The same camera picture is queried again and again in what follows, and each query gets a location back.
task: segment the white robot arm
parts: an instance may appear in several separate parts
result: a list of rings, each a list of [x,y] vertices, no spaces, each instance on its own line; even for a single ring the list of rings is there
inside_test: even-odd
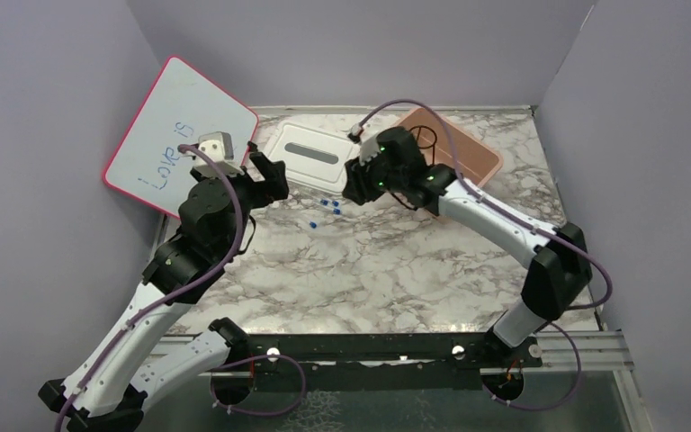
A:
[[[200,138],[195,146],[199,153],[195,153],[202,153],[212,163],[195,161],[192,175],[198,183],[179,207],[181,227],[157,249],[132,300],[102,343],[67,378],[41,387],[39,396],[44,403],[62,418],[70,417],[68,430],[134,430],[144,412],[165,394],[197,374],[223,365],[232,349],[237,350],[247,339],[230,320],[219,320],[182,350],[144,364],[160,338],[223,275],[222,268],[216,271],[214,267],[229,255],[232,236],[239,228],[237,221],[242,221],[244,230],[251,219],[250,210],[288,196],[284,163],[272,163],[252,142],[248,146],[249,158],[263,181],[253,180],[232,159],[227,134]],[[239,209],[226,185],[215,178],[216,167],[227,177]],[[195,286],[174,295],[187,284]]]
[[[359,142],[358,130],[349,138]],[[364,204],[385,193],[403,194],[416,208],[479,232],[528,269],[521,298],[489,330],[504,349],[519,346],[558,319],[589,283],[589,262],[572,250],[586,251],[584,234],[576,225],[538,221],[458,178],[451,167],[429,166],[403,127],[383,130],[361,144],[359,157],[345,163],[345,198]]]

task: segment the marble countertop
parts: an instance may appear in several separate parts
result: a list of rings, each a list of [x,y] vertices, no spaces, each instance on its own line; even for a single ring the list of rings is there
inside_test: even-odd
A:
[[[504,157],[488,193],[532,217],[564,222],[530,113],[442,115]],[[263,147],[282,120],[345,133],[361,117],[262,115],[255,142]],[[365,133],[399,117],[377,115]],[[388,195],[362,207],[344,202],[340,215],[322,210],[315,198],[324,196],[291,184],[290,199],[254,211],[257,233],[247,253],[170,333],[199,333],[222,317],[248,333],[485,331],[519,295],[524,268],[480,234],[409,211]],[[169,221],[167,237],[177,224]],[[589,302],[586,290],[577,302]],[[589,310],[558,322],[597,330]]]

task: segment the white plastic lid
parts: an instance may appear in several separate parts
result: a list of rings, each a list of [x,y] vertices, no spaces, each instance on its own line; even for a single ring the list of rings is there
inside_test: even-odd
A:
[[[340,195],[346,187],[344,165],[359,154],[359,147],[345,134],[283,121],[264,153],[284,161],[288,180]]]

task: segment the whiteboard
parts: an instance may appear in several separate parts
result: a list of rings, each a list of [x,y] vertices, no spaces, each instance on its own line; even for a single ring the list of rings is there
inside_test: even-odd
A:
[[[183,60],[169,58],[104,169],[103,180],[177,218],[179,205],[196,182],[189,174],[192,158],[176,148],[223,131],[231,135],[234,154],[246,155],[257,125],[258,116],[240,101]]]

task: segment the black cable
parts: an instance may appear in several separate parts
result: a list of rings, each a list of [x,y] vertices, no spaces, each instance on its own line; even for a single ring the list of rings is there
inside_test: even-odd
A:
[[[287,362],[290,362],[293,366],[295,366],[295,369],[298,370],[298,374],[301,376],[301,391],[298,393],[298,397],[295,398],[295,401],[288,405],[284,409],[279,409],[277,411],[253,411],[250,409],[243,409],[243,408],[235,408],[233,405],[224,405],[221,403],[219,400],[218,396],[216,395],[216,389],[213,386],[213,380],[211,380],[211,395],[213,396],[214,402],[213,402],[213,408],[216,407],[222,407],[226,409],[227,414],[231,414],[232,412],[238,412],[240,414],[247,414],[248,416],[256,416],[256,417],[278,417],[282,416],[284,414],[287,414],[288,412],[295,410],[298,408],[299,405],[303,403],[303,400],[306,399],[306,389],[308,388],[308,385],[306,384],[306,372],[303,370],[303,366],[301,366],[300,363],[298,363],[294,358],[288,357],[287,355],[282,355],[282,354],[277,354],[277,355],[256,355],[253,357],[246,358],[244,360],[239,360],[234,363],[229,363],[229,364],[224,364],[220,367],[212,369],[212,371],[222,371],[226,369],[231,369],[232,367],[244,365],[247,363],[253,363],[257,360],[263,360],[263,359],[270,359],[270,358],[281,358],[282,360],[285,360]]]
[[[433,142],[431,144],[425,146],[425,147],[422,147],[419,145],[419,137],[420,137],[420,135],[422,135],[423,129],[427,129],[428,131],[430,131],[430,133],[433,134]],[[435,144],[438,142],[438,134],[435,133],[435,130],[433,130],[433,128],[426,126],[424,124],[419,124],[417,126],[412,127],[411,129],[409,129],[409,133],[411,133],[413,130],[417,130],[417,136],[415,137],[415,140],[417,141],[417,146],[419,147],[419,149],[427,150],[427,149],[431,148],[433,150],[433,154],[431,156],[432,159],[431,159],[430,163],[432,165],[435,165]]]
[[[247,252],[247,248],[250,248],[250,242],[253,241],[253,237],[256,235],[256,219],[253,216],[250,216],[249,214],[247,215],[247,217],[250,219],[250,223],[253,224],[253,232],[250,233],[250,238],[247,239],[247,244],[245,245],[245,248],[237,251],[237,255],[245,255],[245,252]]]
[[[393,192],[388,192],[390,196],[392,196],[396,201],[399,202],[399,204],[403,205],[405,209],[412,210],[413,212],[417,210],[418,207],[409,207],[408,204],[404,202],[404,200],[400,199],[395,193]]]

